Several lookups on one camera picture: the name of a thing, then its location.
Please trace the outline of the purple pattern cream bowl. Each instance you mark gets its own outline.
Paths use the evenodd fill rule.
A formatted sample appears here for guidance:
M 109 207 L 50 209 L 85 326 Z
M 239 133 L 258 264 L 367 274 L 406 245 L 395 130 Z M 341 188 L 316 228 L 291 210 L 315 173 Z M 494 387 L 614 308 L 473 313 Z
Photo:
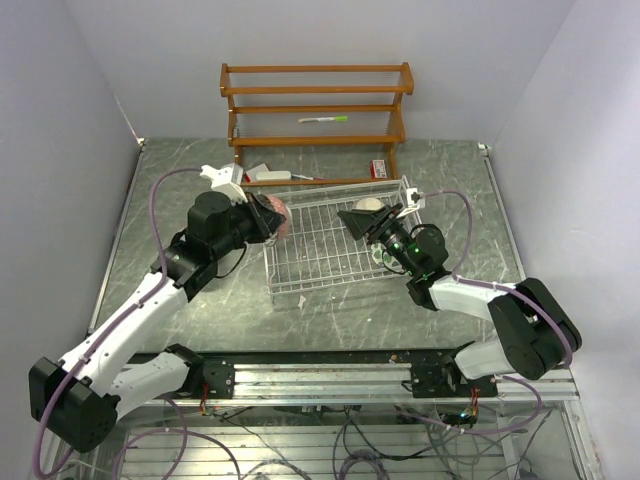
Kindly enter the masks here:
M 380 199 L 367 197 L 367 198 L 362 198 L 358 200 L 354 206 L 354 209 L 375 212 L 382 209 L 384 206 L 385 206 L 384 202 L 381 201 Z

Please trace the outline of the green leaf pattern bowl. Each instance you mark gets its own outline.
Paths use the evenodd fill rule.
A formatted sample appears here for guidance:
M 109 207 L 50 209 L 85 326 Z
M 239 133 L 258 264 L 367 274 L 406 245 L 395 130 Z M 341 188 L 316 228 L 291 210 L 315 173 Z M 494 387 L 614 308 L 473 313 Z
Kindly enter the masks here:
M 385 250 L 384 246 L 380 243 L 375 243 L 370 246 L 371 258 L 377 265 L 391 267 L 395 259 Z

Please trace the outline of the white wire dish rack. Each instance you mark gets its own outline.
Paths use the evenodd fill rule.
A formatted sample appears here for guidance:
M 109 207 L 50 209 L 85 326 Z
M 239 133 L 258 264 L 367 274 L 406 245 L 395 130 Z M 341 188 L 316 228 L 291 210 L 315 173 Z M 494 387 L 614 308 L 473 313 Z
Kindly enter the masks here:
M 402 178 L 278 193 L 288 207 L 290 226 L 284 238 L 263 249 L 269 293 L 302 293 L 399 274 L 397 260 L 391 267 L 375 264 L 370 245 L 354 240 L 337 212 L 367 197 L 405 205 L 408 188 Z

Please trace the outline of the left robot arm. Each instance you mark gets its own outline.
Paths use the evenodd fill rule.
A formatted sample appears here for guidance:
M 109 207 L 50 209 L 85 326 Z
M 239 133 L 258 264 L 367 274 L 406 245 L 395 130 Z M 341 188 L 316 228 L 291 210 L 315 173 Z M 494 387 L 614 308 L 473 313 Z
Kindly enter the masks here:
M 132 410 L 163 393 L 192 397 L 203 387 L 204 360 L 175 344 L 129 371 L 123 368 L 164 320 L 212 280 L 219 263 L 250 244 L 282 238 L 289 208 L 273 195 L 241 203 L 208 191 L 134 293 L 101 327 L 58 361 L 39 359 L 28 374 L 32 417 L 80 453 L 93 450 Z

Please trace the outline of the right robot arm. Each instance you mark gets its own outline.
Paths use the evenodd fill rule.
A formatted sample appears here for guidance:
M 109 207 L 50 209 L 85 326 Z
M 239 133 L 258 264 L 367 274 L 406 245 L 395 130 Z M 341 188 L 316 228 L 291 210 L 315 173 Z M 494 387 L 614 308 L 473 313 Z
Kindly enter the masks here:
M 380 245 L 398 261 L 410 277 L 406 287 L 416 305 L 493 324 L 495 340 L 458 348 L 453 364 L 442 369 L 440 380 L 448 393 L 463 395 L 476 379 L 489 375 L 515 372 L 538 380 L 568 366 L 581 348 L 578 329 L 542 281 L 527 278 L 517 284 L 499 284 L 446 270 L 449 253 L 441 230 L 433 224 L 406 230 L 399 205 L 340 211 L 338 217 L 354 239 Z

